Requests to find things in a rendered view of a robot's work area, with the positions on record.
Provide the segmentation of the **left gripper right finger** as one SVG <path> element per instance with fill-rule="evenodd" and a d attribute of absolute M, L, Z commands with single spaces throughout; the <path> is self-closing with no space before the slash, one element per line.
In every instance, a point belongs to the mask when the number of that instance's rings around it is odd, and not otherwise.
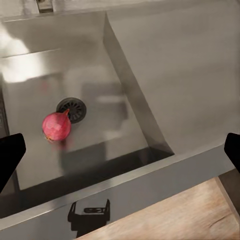
<path fill-rule="evenodd" d="M 224 151 L 240 173 L 240 135 L 229 133 L 227 135 Z"/>

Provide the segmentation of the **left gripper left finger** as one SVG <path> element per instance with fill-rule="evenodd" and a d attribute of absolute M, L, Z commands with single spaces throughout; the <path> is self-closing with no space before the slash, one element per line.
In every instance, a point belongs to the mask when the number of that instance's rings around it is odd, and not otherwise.
<path fill-rule="evenodd" d="M 0 138 L 0 194 L 25 153 L 22 133 Z"/>

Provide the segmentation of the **vidalia onion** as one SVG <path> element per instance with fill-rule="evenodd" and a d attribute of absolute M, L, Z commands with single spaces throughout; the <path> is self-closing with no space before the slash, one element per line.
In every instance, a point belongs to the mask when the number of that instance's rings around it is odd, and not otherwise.
<path fill-rule="evenodd" d="M 69 120 L 69 110 L 52 113 L 43 120 L 42 132 L 47 140 L 62 141 L 70 135 L 72 124 Z"/>

